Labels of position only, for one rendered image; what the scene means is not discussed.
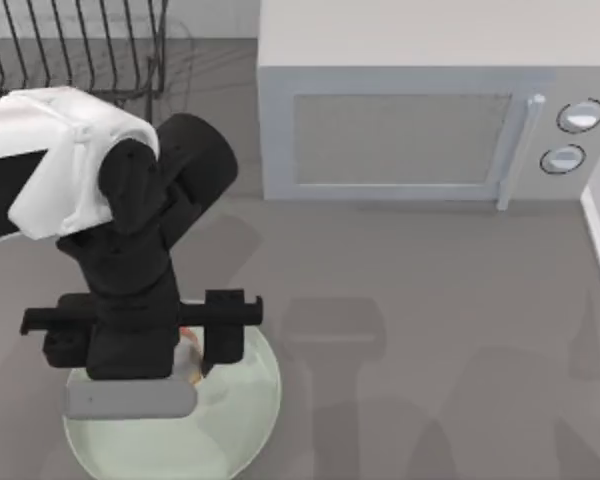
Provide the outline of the orange and white small item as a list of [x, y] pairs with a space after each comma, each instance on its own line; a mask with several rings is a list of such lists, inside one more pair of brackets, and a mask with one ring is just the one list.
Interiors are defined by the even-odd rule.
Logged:
[[186, 380], [197, 387], [204, 379], [203, 346], [196, 332], [189, 327], [179, 329], [179, 343], [174, 350], [172, 377]]

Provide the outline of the pale grey rounded box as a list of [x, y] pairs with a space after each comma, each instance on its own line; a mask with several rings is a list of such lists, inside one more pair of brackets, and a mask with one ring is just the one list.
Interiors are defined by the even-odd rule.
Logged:
[[197, 391], [185, 380], [71, 381], [65, 415], [73, 420], [183, 418], [197, 405]]

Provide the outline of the pale green round plate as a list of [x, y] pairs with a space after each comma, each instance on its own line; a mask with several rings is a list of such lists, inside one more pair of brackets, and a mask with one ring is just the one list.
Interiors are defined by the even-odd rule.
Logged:
[[[232, 480], [258, 456], [278, 419], [279, 363], [259, 326], [245, 330], [244, 358], [217, 365], [183, 418], [73, 420], [66, 415], [69, 447], [94, 480]], [[85, 370], [71, 381], [89, 380]]]

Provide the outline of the microwave door with window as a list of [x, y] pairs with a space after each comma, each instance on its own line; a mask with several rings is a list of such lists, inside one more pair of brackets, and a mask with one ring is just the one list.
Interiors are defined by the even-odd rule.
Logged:
[[526, 67], [262, 67], [264, 195], [493, 201], [552, 81]]

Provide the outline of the pale grey microwave oven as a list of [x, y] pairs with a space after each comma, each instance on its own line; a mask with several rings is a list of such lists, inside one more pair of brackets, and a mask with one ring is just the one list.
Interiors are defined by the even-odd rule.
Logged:
[[[257, 86], [268, 66], [546, 69], [553, 81], [509, 206], [578, 200], [600, 160], [600, 123], [569, 134], [556, 122], [567, 104], [600, 101], [600, 0], [262, 0]], [[544, 173], [542, 155], [569, 144], [584, 163]]]

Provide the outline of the small microwave knob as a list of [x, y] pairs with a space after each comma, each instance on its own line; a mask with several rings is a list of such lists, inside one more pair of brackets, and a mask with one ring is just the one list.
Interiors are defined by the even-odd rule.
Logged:
[[546, 151], [539, 160], [539, 166], [548, 175], [566, 175], [577, 170], [586, 158], [582, 147], [569, 144]]

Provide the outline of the large microwave knob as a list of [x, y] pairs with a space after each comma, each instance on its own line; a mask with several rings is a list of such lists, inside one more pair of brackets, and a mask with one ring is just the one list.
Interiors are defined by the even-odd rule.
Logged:
[[558, 113], [556, 122], [560, 130], [569, 134], [592, 130], [600, 123], [600, 101], [589, 98], [567, 104]]

